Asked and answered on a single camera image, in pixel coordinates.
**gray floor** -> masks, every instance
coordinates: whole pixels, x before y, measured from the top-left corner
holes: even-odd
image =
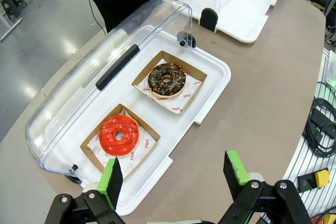
[[[100,29],[88,0],[25,1],[23,22],[0,43],[0,142],[51,76]]]

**yellow connector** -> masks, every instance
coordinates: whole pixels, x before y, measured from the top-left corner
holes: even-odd
[[[329,183],[329,172],[328,170],[322,170],[315,173],[316,184],[318,188],[322,188]]]
[[[323,224],[333,224],[336,220],[336,215],[323,215]]]

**green tape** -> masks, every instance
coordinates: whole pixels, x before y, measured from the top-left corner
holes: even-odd
[[[238,182],[241,186],[245,185],[250,179],[247,172],[240,161],[240,158],[236,151],[227,151],[227,155],[232,163]]]
[[[113,210],[115,210],[115,209],[114,209],[114,207],[113,207],[113,205],[110,201],[110,198],[108,196],[107,187],[108,187],[109,181],[110,181],[111,176],[112,176],[114,160],[115,159],[110,159],[107,162],[106,167],[105,167],[104,172],[103,172],[103,175],[101,176],[101,179],[100,179],[98,187],[97,187],[97,191],[100,192],[100,194],[105,196],[105,199],[107,200],[108,204],[110,205],[110,207]]]

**red frosted donut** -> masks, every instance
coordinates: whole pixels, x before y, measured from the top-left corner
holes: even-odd
[[[116,139],[116,132],[122,131],[124,137]],[[135,120],[125,115],[108,118],[99,131],[99,141],[104,151],[112,156],[129,154],[138,144],[139,128]]]

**cardboard box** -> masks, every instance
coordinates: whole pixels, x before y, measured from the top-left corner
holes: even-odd
[[[169,63],[174,63],[179,65],[185,73],[187,73],[192,78],[201,81],[202,83],[198,86],[197,90],[193,93],[193,95],[188,100],[187,104],[181,108],[181,110],[175,114],[181,114],[186,108],[192,103],[193,99],[197,96],[198,91],[200,90],[203,82],[205,81],[207,75],[200,71],[199,69],[193,67],[192,65],[188,64],[187,62],[179,59],[176,56],[173,56],[165,51],[160,51],[146,66],[145,68],[139,73],[139,75],[135,78],[135,80],[132,82],[132,86],[135,86],[136,88],[139,87],[139,84],[146,78],[146,76],[152,71],[152,69],[161,61],[165,60]],[[160,99],[159,97],[155,96],[155,94],[151,93],[151,95],[148,95],[149,98],[152,100],[158,102]]]
[[[129,110],[128,108],[126,108],[124,105],[122,104],[118,104],[94,129],[93,131],[88,135],[88,137],[84,140],[84,142],[80,145],[81,150],[84,152],[84,154],[87,156],[87,158],[94,164],[94,166],[101,172],[104,171],[104,167],[103,165],[99,162],[99,160],[97,159],[97,157],[94,155],[94,153],[92,152],[92,150],[88,147],[89,142],[91,141],[91,139],[97,135],[100,131],[100,128],[102,126],[102,124],[111,116],[113,115],[119,115],[121,113],[122,110],[126,110],[126,112],[130,115],[130,117],[132,117],[139,126],[143,127],[145,131],[147,131],[150,136],[157,142],[160,139],[160,136],[157,134],[157,132],[155,130],[153,130],[148,124],[146,124],[140,117],[138,117],[136,114],[134,114],[131,110]]]

